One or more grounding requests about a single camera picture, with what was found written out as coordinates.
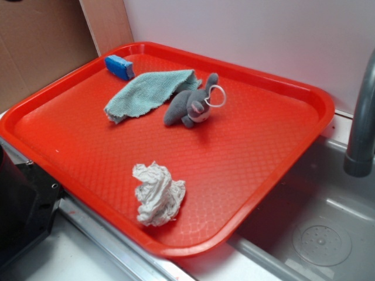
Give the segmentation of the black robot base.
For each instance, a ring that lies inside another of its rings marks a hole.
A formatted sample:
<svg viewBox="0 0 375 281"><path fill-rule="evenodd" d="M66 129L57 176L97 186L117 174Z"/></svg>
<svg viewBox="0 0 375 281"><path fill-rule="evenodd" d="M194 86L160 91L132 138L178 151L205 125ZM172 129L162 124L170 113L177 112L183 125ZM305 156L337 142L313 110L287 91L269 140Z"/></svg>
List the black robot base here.
<svg viewBox="0 0 375 281"><path fill-rule="evenodd" d="M49 236L62 187L37 164L1 148L1 269Z"/></svg>

